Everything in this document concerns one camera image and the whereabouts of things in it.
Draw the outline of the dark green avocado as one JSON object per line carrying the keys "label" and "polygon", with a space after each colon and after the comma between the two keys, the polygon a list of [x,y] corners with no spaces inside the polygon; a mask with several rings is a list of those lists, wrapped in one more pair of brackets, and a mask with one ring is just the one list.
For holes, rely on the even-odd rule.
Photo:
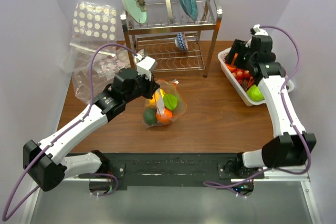
{"label": "dark green avocado", "polygon": [[143,120],[147,126],[153,126],[157,124],[156,118],[156,109],[154,108],[146,108],[143,112]]}

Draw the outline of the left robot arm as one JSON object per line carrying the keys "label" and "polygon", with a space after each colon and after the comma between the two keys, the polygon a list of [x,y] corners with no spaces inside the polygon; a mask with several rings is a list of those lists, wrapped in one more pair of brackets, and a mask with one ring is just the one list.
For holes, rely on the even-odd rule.
{"label": "left robot arm", "polygon": [[110,161],[100,151],[85,155],[68,153],[85,137],[107,124],[136,98],[152,98],[159,88],[152,70],[124,68],[81,114],[39,143],[28,141],[23,147],[23,167],[43,191],[50,191],[65,178],[81,174],[105,177]]}

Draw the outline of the yellow bell pepper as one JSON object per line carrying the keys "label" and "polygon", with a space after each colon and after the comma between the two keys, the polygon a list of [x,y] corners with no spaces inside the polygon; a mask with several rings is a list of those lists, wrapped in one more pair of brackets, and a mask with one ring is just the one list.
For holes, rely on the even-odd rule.
{"label": "yellow bell pepper", "polygon": [[150,108],[156,107],[156,104],[159,100],[159,98],[163,98],[165,96],[165,91],[163,89],[159,89],[154,93],[154,96],[152,99],[148,100],[147,106]]}

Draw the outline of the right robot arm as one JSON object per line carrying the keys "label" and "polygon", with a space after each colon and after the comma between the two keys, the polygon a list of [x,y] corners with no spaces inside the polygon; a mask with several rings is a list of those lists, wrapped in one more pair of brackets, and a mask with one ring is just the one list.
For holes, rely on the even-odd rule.
{"label": "right robot arm", "polygon": [[311,165],[311,151],[317,140],[307,133],[290,101],[286,83],[289,77],[272,53],[272,38],[253,35],[250,41],[235,39],[225,62],[248,70],[266,103],[273,128],[273,139],[261,149],[240,154],[234,173],[246,178],[253,168],[277,168]]}

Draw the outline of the orange zip top bag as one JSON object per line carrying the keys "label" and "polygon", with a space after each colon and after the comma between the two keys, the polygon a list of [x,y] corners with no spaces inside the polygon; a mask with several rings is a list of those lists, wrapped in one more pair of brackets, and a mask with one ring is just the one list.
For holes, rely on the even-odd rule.
{"label": "orange zip top bag", "polygon": [[142,124],[145,127],[171,124],[187,110],[187,104],[177,90],[178,80],[158,80],[157,83],[160,87],[144,103]]}

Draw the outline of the orange fruit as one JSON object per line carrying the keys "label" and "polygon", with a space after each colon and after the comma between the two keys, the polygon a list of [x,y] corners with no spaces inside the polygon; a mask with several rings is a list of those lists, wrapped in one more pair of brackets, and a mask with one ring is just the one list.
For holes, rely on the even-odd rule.
{"label": "orange fruit", "polygon": [[161,114],[157,112],[155,116],[158,123],[169,124],[172,121],[173,113],[165,108]]}
{"label": "orange fruit", "polygon": [[235,53],[235,55],[234,55],[234,57],[232,59],[231,65],[235,66],[235,62],[236,62],[237,57],[238,57],[238,53]]}

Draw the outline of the green apple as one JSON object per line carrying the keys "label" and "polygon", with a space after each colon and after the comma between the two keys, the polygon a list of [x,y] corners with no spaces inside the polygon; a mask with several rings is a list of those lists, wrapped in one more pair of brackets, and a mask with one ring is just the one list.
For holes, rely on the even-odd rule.
{"label": "green apple", "polygon": [[248,90],[247,90],[247,95],[248,97],[253,101],[253,102],[260,102],[264,100],[264,96],[261,93],[260,89],[254,84],[252,85]]}

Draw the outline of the light green pepper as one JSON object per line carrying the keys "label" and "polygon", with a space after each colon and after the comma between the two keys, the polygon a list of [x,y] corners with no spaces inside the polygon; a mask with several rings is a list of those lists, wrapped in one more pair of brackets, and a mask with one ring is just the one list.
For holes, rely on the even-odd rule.
{"label": "light green pepper", "polygon": [[178,105],[178,99],[175,95],[166,93],[163,97],[164,106],[170,111],[174,111]]}

